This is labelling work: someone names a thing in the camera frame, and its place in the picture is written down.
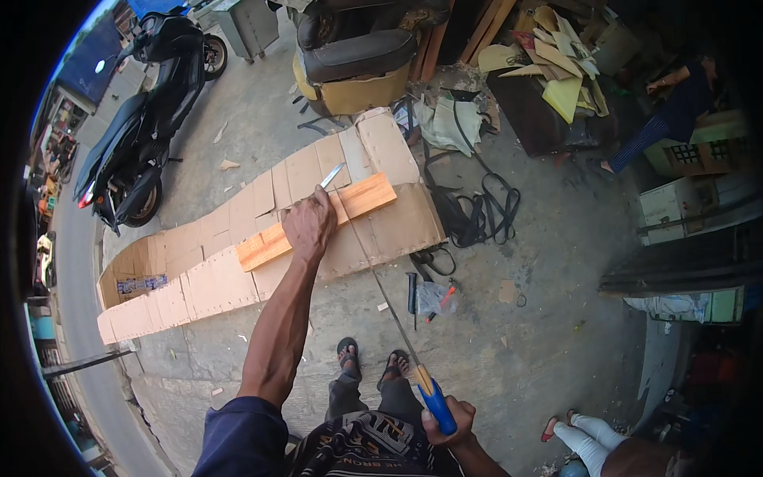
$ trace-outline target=scooter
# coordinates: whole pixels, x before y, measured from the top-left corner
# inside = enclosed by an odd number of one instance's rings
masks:
[[[219,37],[204,34],[175,7],[151,11],[135,24],[135,38],[116,57],[111,70],[132,56],[159,63],[156,86],[128,98],[114,116],[79,173],[73,201],[92,205],[119,237],[119,225],[142,227],[162,202],[162,170],[169,162],[169,141],[175,136],[205,81],[222,75],[228,53]],[[96,73],[104,71],[101,60]]]

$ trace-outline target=person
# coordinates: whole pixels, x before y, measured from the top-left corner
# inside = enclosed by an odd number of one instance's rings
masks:
[[[337,347],[339,377],[329,384],[325,422],[285,458],[288,429],[281,415],[305,337],[318,264],[336,229],[336,211],[320,187],[282,217],[294,251],[291,265],[255,324],[237,396],[209,409],[195,477],[209,475],[496,475],[508,474],[472,433],[475,408],[446,397],[457,431],[445,436],[414,397],[405,378],[407,356],[389,355],[377,384],[381,404],[360,400],[360,349],[352,338]]]
[[[649,83],[646,92],[650,95],[667,86],[675,85],[675,88],[660,111],[617,154],[609,160],[588,159],[588,165],[599,176],[612,181],[615,174],[657,141],[667,137],[682,143],[689,142],[695,124],[713,110],[717,78],[715,59],[704,55],[699,61],[690,61],[678,71]]]
[[[557,436],[578,454],[591,477],[680,477],[689,459],[670,446],[615,432],[604,420],[567,412],[567,424],[552,417],[541,436]]]

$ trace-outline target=street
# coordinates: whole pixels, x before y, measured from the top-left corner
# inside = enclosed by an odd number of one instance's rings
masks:
[[[71,360],[105,352],[95,319],[100,305],[95,294],[93,250],[97,218],[90,208],[79,210],[72,191],[89,149],[80,147],[69,184],[65,184],[53,215],[56,231],[56,267],[60,321]],[[138,427],[121,391],[113,363],[76,372],[87,407],[101,431],[108,452],[128,475],[170,475],[151,447],[149,437]]]

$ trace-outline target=dark shirt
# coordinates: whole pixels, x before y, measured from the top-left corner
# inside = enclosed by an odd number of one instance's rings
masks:
[[[657,115],[670,128],[668,137],[682,143],[689,142],[697,118],[713,110],[713,90],[707,81],[705,69],[697,61],[686,64],[689,77],[678,83]]]
[[[286,456],[287,440],[286,423],[273,404],[235,398],[207,411],[193,477],[463,475],[452,454],[430,444],[422,429],[377,411],[325,422]]]

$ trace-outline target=concrete floor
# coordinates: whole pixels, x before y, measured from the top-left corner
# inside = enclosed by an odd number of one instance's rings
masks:
[[[107,231],[105,263],[140,235],[211,212],[242,181],[320,137],[295,127],[314,113],[300,115],[301,104],[291,104],[295,33],[284,15],[279,20],[281,40],[264,60],[250,66],[232,56],[225,74],[202,93],[172,142],[173,155],[185,162],[171,164],[163,176],[165,201],[157,218],[142,229],[123,227],[119,240]],[[213,144],[225,121],[222,141]],[[453,277],[462,284],[457,314],[431,324],[422,318],[417,332],[408,317],[404,326],[443,390],[475,405],[474,430],[491,456],[512,475],[538,475],[544,462],[566,452],[559,440],[539,441],[552,414],[575,407],[623,425],[641,417],[646,322],[641,314],[631,316],[621,300],[600,298],[596,291],[599,276],[638,246],[638,208],[628,173],[612,184],[587,174],[582,163],[568,160],[555,168],[551,160],[530,159],[503,115],[501,121],[501,134],[487,137],[481,150],[485,162],[522,193],[516,238],[500,246],[448,246],[458,264]],[[223,159],[241,167],[220,171]],[[484,175],[460,154],[431,170],[438,183],[467,192],[478,190]],[[406,308],[405,272],[412,270],[407,257],[379,270],[399,311]],[[515,281],[525,307],[498,301],[503,279]],[[367,271],[314,290],[314,334],[283,407],[292,433],[305,435],[322,421],[342,337],[358,340],[362,399],[371,408],[378,404],[377,375],[389,352],[403,345],[388,312],[376,309],[382,302]],[[204,413],[238,390],[247,347],[240,335],[250,335],[261,309],[254,305],[142,337],[141,351],[124,361],[152,432],[183,475],[200,453]],[[217,388],[223,391],[212,396]]]

